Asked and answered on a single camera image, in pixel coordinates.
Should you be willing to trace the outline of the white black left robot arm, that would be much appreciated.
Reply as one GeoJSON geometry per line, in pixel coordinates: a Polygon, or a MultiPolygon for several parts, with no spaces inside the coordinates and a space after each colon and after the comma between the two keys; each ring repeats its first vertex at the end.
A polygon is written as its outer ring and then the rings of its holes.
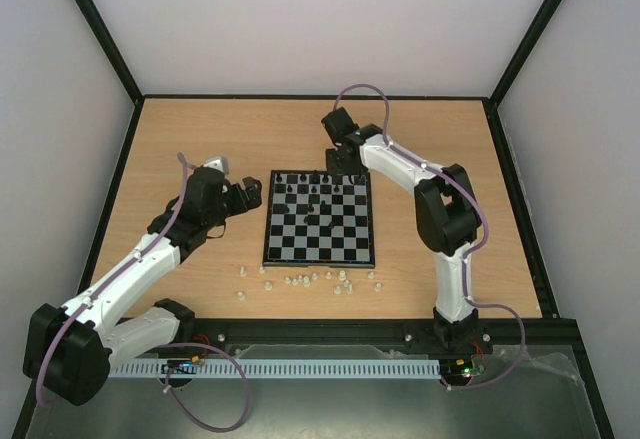
{"type": "Polygon", "coordinates": [[[194,335],[195,314],[174,300],[159,300],[133,319],[124,315],[209,240],[211,229],[258,208],[261,192],[261,182],[252,177],[230,183],[225,167],[185,169],[179,196],[168,202],[116,266],[62,306],[44,304],[33,313],[24,374],[37,389],[82,405],[129,360],[166,344],[187,346],[194,335]]]}

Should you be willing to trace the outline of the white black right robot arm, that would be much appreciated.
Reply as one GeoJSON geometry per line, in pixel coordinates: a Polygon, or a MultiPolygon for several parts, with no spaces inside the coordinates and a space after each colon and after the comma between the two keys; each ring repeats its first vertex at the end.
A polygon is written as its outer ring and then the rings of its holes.
{"type": "Polygon", "coordinates": [[[418,157],[377,125],[358,126],[343,107],[334,108],[321,124],[333,144],[325,152],[330,173],[360,176],[376,171],[413,196],[418,235],[434,254],[435,340],[445,351],[460,349],[478,327],[469,275],[483,218],[466,170],[418,157]]]}

